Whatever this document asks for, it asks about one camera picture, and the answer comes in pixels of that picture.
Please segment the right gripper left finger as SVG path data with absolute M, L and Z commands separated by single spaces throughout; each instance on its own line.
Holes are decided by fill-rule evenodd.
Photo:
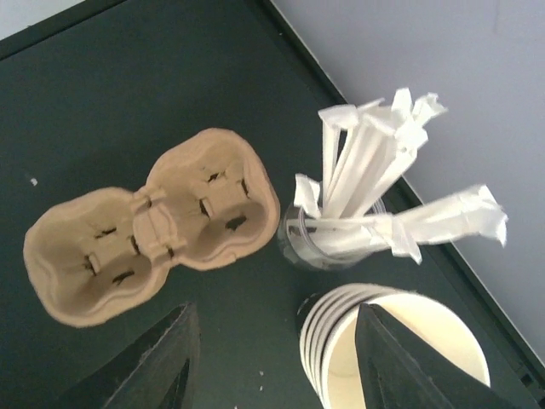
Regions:
M 97 372 L 68 389 L 56 408 L 191 408 L 200 355 L 197 307 L 182 303 Z

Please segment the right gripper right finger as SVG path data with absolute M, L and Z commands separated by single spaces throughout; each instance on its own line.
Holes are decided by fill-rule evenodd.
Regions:
M 355 345 L 367 408 L 513 408 L 375 304 L 359 307 Z

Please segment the paper cup stack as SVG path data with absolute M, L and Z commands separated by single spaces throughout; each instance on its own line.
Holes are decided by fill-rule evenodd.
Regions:
M 491 385 L 477 338 L 444 304 L 353 283 L 297 312 L 301 365 L 325 408 L 462 406 Z

